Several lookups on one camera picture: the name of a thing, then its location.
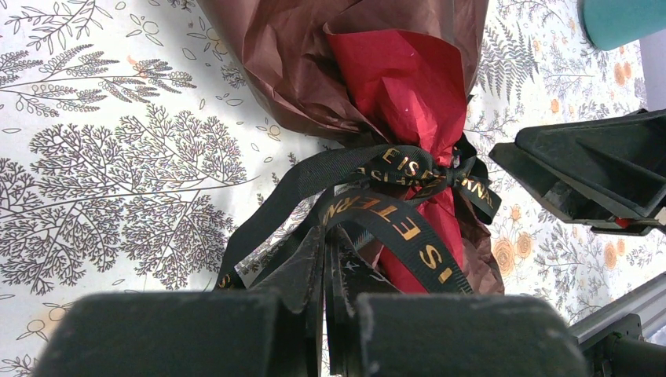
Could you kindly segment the floral patterned table mat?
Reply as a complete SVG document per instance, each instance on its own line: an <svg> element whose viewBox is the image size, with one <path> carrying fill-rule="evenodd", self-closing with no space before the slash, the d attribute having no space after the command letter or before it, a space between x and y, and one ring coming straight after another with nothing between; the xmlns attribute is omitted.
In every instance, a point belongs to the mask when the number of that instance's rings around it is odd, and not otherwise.
<svg viewBox="0 0 666 377"><path fill-rule="evenodd" d="M528 126L646 102L641 46L601 52L577 1L489 1L465 133L503 205L510 294L570 324L665 272L665 235L595 235L537 204L487 153ZM1 1L1 376L31 376L73 302L210 290L232 228L332 141L255 101L195 1Z"/></svg>

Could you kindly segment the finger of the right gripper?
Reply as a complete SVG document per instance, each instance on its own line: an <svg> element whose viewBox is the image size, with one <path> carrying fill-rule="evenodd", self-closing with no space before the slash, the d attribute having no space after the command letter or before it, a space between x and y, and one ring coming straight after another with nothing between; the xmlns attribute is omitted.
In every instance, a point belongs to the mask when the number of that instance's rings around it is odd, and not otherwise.
<svg viewBox="0 0 666 377"><path fill-rule="evenodd" d="M534 126L490 158L545 210L592 232L665 231L665 112Z"/></svg>

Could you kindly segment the black gold-lettered ribbon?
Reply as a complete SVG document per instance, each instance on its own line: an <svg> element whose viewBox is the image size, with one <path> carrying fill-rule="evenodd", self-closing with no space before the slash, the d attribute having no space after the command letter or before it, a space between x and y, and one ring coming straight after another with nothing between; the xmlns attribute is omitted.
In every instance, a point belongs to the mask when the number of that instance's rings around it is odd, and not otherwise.
<svg viewBox="0 0 666 377"><path fill-rule="evenodd" d="M231 235L216 287L235 287L236 265L303 200L318 194L307 230L352 223L388 247L425 291L471 293L453 253L417 211L421 203L455 189L471 202L481 222L492 223L501 199L488 187L485 164L473 148L455 155L459 164L447 167L417 146L378 145L324 151L301 161Z"/></svg>

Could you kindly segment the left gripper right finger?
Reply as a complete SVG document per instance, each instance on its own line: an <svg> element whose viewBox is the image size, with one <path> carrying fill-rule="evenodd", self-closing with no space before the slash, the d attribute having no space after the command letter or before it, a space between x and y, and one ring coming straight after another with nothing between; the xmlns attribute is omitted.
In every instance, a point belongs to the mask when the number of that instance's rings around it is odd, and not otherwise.
<svg viewBox="0 0 666 377"><path fill-rule="evenodd" d="M400 295L356 252L342 228L327 237L326 319L331 372L401 376Z"/></svg>

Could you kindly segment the flower bouquet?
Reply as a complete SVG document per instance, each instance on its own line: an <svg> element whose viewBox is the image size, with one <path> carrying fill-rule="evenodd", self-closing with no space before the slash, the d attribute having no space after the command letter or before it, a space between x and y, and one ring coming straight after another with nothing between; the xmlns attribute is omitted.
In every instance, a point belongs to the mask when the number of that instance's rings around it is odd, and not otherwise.
<svg viewBox="0 0 666 377"><path fill-rule="evenodd" d="M203 1L258 103L345 146L417 145L440 163L463 127L486 1Z"/></svg>

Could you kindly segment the teal cylindrical vase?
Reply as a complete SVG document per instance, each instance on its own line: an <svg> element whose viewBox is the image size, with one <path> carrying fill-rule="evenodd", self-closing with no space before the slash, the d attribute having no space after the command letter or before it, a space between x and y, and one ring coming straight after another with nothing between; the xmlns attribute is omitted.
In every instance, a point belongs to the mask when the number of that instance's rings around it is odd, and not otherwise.
<svg viewBox="0 0 666 377"><path fill-rule="evenodd" d="M580 19L589 42L616 49L665 29L665 0L583 0Z"/></svg>

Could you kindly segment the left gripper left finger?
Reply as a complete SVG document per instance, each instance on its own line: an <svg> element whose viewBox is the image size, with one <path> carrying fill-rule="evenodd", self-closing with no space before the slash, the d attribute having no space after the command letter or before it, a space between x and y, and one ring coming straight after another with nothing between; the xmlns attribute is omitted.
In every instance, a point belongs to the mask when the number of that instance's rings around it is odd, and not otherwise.
<svg viewBox="0 0 666 377"><path fill-rule="evenodd" d="M311 228L278 268L251 288L279 299L267 376L320 376L323 340L324 228Z"/></svg>

